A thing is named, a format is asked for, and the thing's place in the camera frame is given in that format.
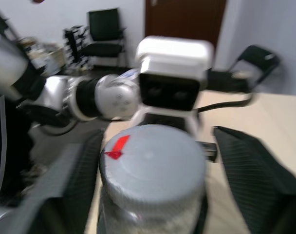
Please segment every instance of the table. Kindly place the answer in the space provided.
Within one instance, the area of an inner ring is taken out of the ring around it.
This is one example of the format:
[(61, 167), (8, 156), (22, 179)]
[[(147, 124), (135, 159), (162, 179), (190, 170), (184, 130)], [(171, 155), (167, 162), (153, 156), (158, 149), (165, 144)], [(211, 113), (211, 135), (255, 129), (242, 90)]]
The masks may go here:
[[(202, 92), (196, 107), (242, 99), (240, 95)], [(254, 102), (243, 108), (217, 109), (201, 114), (203, 129), (198, 140), (215, 142), (212, 126), (224, 126), (260, 138), (276, 160), (296, 177), (296, 96), (258, 94)], [(127, 129), (129, 122), (110, 124), (106, 140)], [(209, 211), (205, 234), (249, 234), (243, 217), (232, 197), (220, 158), (208, 163), (206, 179)], [(86, 234), (95, 234), (101, 181), (98, 176)]]

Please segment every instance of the white wall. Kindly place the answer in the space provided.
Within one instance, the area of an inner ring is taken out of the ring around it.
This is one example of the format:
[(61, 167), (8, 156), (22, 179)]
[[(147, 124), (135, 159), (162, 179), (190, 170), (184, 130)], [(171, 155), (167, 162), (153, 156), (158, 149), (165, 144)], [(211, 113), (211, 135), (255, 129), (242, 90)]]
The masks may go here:
[[(30, 0), (0, 0), (1, 12), (22, 36), (36, 36), (41, 41), (63, 44), (62, 30), (74, 25), (87, 25), (87, 12), (120, 8), (122, 26), (127, 27), (126, 38), (129, 61), (144, 37), (143, 0), (46, 0), (32, 4)], [(99, 59), (97, 64), (111, 65), (114, 59)]]
[(227, 48), (219, 45), (220, 50), (228, 52), (219, 60), (220, 67), (227, 68), (251, 44), (267, 47), (283, 59), (283, 66), (264, 82), (260, 90), (296, 95), (296, 0), (238, 1), (241, 5), (237, 23), (232, 24), (234, 28), (223, 29), (234, 33), (227, 36), (232, 40), (226, 44)]

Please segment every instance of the brown door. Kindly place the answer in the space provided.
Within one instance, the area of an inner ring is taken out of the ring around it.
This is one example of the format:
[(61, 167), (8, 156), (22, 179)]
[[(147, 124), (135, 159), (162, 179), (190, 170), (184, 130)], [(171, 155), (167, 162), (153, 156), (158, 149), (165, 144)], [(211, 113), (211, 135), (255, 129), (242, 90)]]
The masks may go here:
[(146, 0), (146, 36), (201, 39), (217, 45), (226, 0)]

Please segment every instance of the red sticker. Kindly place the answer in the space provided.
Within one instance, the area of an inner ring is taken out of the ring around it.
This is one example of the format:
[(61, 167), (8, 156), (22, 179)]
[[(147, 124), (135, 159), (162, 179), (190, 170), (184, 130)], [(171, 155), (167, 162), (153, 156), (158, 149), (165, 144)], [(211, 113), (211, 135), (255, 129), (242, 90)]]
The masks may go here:
[(130, 135), (120, 137), (116, 144), (114, 145), (111, 152), (105, 152), (106, 155), (111, 157), (112, 159), (117, 160), (119, 157), (122, 156), (122, 149), (124, 148), (125, 144), (129, 140)]

